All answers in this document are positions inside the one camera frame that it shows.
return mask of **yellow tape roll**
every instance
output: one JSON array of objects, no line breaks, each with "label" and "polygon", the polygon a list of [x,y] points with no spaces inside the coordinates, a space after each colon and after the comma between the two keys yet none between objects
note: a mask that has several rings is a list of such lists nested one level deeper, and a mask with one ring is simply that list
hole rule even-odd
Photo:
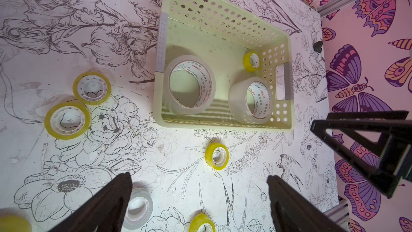
[{"label": "yellow tape roll", "polygon": [[111,92],[110,81],[96,72],[81,74],[73,83],[75,97],[86,105],[99,105],[105,102]]},{"label": "yellow tape roll", "polygon": [[216,232],[215,225],[206,214],[199,214],[190,223],[189,232]]},{"label": "yellow tape roll", "polygon": [[[215,150],[218,150],[218,154],[213,156]],[[214,142],[211,143],[205,153],[206,163],[216,170],[222,170],[229,162],[229,150],[223,144]]]},{"label": "yellow tape roll", "polygon": [[259,64],[260,64],[259,62],[260,62],[259,57],[256,54],[256,52],[253,50],[249,53],[246,53],[243,56],[243,66],[245,67],[245,70],[248,72],[257,71],[258,70],[257,68],[259,67]]},{"label": "yellow tape roll", "polygon": [[79,102],[65,102],[52,107],[44,120],[49,134],[61,140],[76,138],[89,126],[89,111]]}]

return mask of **floral drawing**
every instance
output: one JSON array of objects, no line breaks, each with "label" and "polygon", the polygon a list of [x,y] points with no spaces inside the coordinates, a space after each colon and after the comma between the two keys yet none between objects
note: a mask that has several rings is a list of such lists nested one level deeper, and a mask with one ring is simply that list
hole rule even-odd
[{"label": "floral drawing", "polygon": [[111,175],[102,168],[69,168],[54,175],[35,174],[24,180],[14,195],[21,209],[31,209],[36,221],[59,219],[79,208],[91,196],[90,189],[103,187]]},{"label": "floral drawing", "polygon": [[[156,46],[157,25],[162,0],[128,0],[134,5],[142,26],[126,21],[124,16],[101,0],[23,0],[26,18],[6,19],[0,38],[9,44],[37,54],[50,51],[79,53],[86,58],[90,49],[98,64],[111,67],[131,64],[132,83],[154,81],[154,71],[147,70],[147,51]],[[69,39],[78,30],[96,27],[90,43],[79,48]]]}]

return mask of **tape roll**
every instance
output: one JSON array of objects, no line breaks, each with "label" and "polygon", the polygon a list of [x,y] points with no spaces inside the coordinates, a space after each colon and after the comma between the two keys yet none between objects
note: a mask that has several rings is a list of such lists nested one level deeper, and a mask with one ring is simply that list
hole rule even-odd
[{"label": "tape roll", "polygon": [[210,167],[222,170],[229,162],[229,150],[223,144],[211,143],[206,149],[205,160]]},{"label": "tape roll", "polygon": [[81,74],[73,83],[75,97],[86,105],[99,105],[105,102],[111,92],[110,81],[96,72]]},{"label": "tape roll", "polygon": [[[232,116],[242,124],[264,124],[269,121],[273,112],[272,95],[266,81],[260,77],[252,77],[241,81],[230,88],[229,109]],[[254,100],[254,110],[248,107],[246,93],[250,91]]]},{"label": "tape roll", "polygon": [[131,191],[130,201],[124,215],[123,227],[133,230],[141,228],[150,219],[153,211],[153,201],[144,188]]},{"label": "tape roll", "polygon": [[216,227],[206,214],[199,214],[190,223],[189,232],[216,232]]},{"label": "tape roll", "polygon": [[243,56],[243,66],[245,67],[246,71],[248,72],[257,71],[259,64],[260,64],[260,60],[255,51],[252,50],[251,52],[246,53]]},{"label": "tape roll", "polygon": [[[199,96],[192,107],[181,104],[172,94],[170,77],[173,72],[185,70],[193,75],[199,84]],[[174,114],[193,115],[206,110],[213,102],[216,80],[210,67],[193,55],[182,55],[173,59],[164,71],[163,105]]]},{"label": "tape roll", "polygon": [[69,140],[82,135],[90,126],[90,114],[79,102],[64,102],[52,107],[44,118],[44,127],[57,139]]}]

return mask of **flower drawing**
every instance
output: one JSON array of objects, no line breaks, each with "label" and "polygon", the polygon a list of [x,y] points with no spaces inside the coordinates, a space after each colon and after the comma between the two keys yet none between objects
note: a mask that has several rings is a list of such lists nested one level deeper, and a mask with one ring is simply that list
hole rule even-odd
[{"label": "flower drawing", "polygon": [[31,209],[36,221],[58,219],[76,210],[103,187],[111,175],[101,168],[69,168],[54,175],[36,174],[24,180],[14,195],[21,209]]},{"label": "flower drawing", "polygon": [[[141,18],[143,25],[156,27],[159,25],[159,15],[162,8],[162,0],[128,0],[134,5],[136,14]],[[143,6],[142,2],[148,2],[149,7]]]}]

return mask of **cream plastic basket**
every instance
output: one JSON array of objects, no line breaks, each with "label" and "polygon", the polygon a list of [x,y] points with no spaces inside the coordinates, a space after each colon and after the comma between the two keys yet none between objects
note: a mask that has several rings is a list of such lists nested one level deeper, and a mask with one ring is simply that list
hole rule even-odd
[{"label": "cream plastic basket", "polygon": [[[246,72],[243,66],[243,56],[250,50],[261,60],[254,73]],[[212,105],[196,115],[175,115],[162,106],[165,66],[180,55],[200,57],[216,79]],[[285,100],[276,99],[276,67],[281,64]],[[231,86],[253,76],[270,85],[274,111],[265,124],[241,124],[230,114]],[[154,85],[153,117],[161,126],[244,131],[288,131],[294,126],[289,36],[226,0],[163,0]]]}]

